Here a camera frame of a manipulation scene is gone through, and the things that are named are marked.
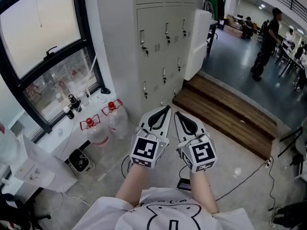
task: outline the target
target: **black bottle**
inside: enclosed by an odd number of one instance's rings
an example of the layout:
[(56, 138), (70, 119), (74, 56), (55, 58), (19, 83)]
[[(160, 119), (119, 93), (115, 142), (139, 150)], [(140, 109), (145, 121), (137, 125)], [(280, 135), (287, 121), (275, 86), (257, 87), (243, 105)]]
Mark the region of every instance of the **black bottle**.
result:
[(78, 100), (76, 99), (76, 97), (73, 96), (73, 94), (69, 94), (68, 95), (68, 99), (71, 102), (71, 106), (79, 113), (80, 111), (82, 111), (82, 108), (80, 106), (80, 103), (78, 102)]
[(68, 106), (65, 106), (63, 110), (69, 119), (73, 119), (75, 117), (75, 114), (73, 114), (72, 110)]

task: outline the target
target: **red cap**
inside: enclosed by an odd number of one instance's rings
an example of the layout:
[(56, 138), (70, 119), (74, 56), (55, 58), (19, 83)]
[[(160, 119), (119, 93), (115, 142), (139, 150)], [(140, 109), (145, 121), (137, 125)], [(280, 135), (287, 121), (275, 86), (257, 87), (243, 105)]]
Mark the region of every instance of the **red cap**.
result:
[(88, 126), (93, 126), (93, 124), (94, 124), (94, 122), (91, 118), (87, 118), (86, 123), (88, 124)]
[(109, 102), (108, 107), (109, 107), (110, 110), (115, 109), (114, 102)]

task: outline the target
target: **wooden step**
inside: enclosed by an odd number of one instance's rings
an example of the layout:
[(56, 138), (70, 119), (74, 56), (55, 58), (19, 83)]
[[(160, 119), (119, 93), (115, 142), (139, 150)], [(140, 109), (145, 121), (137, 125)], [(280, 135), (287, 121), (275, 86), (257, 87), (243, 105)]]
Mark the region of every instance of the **wooden step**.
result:
[(276, 122), (223, 87), (199, 75), (195, 75), (190, 81), (186, 82), (185, 87), (205, 96), (212, 102), (216, 102), (217, 105), (223, 105), (225, 110), (250, 124), (270, 140), (276, 138)]
[(182, 89), (173, 99), (173, 103), (188, 113), (209, 124), (230, 137), (260, 158), (270, 157), (272, 141), (248, 123), (241, 121), (232, 112), (218, 106), (211, 99)]

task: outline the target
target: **forearm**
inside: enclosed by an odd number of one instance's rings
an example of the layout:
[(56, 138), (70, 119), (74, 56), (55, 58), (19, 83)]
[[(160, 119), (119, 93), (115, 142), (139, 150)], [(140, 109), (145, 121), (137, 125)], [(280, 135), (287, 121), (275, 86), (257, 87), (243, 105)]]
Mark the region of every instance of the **forearm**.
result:
[(147, 188), (147, 178), (148, 169), (134, 164), (115, 197), (125, 200), (133, 206), (137, 206), (142, 190)]
[(210, 214), (219, 212), (205, 172), (190, 172), (190, 183), (192, 198), (205, 207)]

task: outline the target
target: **sofa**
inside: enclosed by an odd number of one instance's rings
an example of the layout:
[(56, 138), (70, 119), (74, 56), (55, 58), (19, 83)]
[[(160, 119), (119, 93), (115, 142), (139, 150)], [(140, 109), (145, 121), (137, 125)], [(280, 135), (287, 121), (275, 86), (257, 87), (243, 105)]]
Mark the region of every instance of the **sofa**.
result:
[(235, 22), (235, 18), (232, 15), (227, 16), (227, 20), (225, 20), (226, 25), (224, 26), (224, 31), (228, 32), (234, 36), (242, 37), (242, 25)]

